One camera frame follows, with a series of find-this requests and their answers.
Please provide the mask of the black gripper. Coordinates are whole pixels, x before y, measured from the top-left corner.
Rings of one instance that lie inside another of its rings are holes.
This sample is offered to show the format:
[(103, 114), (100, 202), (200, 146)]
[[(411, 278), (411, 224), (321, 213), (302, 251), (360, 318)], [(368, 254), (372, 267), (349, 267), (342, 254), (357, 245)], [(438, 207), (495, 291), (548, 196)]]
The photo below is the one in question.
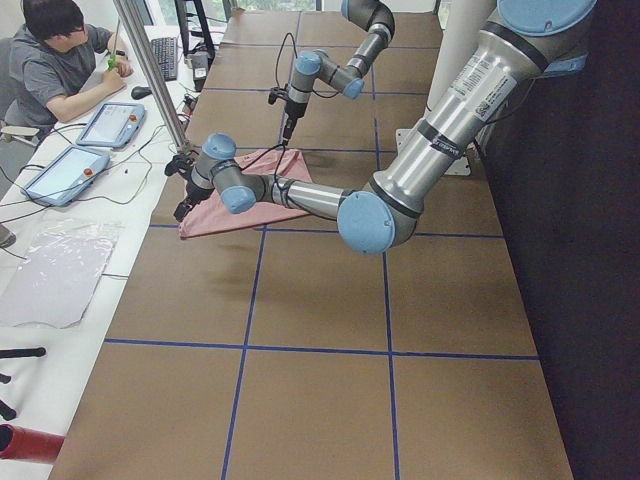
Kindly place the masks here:
[(196, 169), (196, 161), (188, 154), (179, 153), (166, 164), (164, 173), (167, 177), (178, 174), (186, 181), (186, 197), (176, 207), (173, 216), (176, 221), (183, 221), (187, 215), (202, 201), (207, 200), (213, 192), (213, 184)]
[(308, 105), (308, 92), (296, 89), (293, 86), (272, 87), (268, 95), (268, 103), (273, 105), (278, 99), (285, 102), (285, 121), (281, 143), (287, 146), (293, 136), (296, 122), (306, 113)]

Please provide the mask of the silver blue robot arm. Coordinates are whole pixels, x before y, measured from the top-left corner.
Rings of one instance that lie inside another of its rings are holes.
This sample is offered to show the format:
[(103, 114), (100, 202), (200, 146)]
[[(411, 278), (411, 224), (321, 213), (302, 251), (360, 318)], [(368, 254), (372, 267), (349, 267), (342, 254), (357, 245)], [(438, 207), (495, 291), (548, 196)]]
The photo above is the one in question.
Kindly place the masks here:
[(389, 47), (395, 34), (395, 19), (381, 1), (344, 1), (341, 14), (365, 32), (360, 45), (346, 62), (338, 62), (321, 48), (303, 50), (294, 58), (288, 83), (270, 89), (268, 103), (284, 102), (284, 124), (280, 142), (286, 146), (307, 110), (318, 82), (350, 100), (362, 93), (365, 77), (376, 58)]
[(235, 142), (217, 133), (196, 157), (177, 155), (166, 165), (167, 175), (186, 183), (174, 216), (183, 220), (217, 195), (233, 214), (268, 202), (333, 220), (343, 241), (364, 254), (402, 244), (415, 232), (427, 193), (518, 85), (583, 67), (593, 10), (591, 1), (498, 2), (446, 92), (406, 133), (393, 162), (360, 190), (251, 174), (236, 162)]

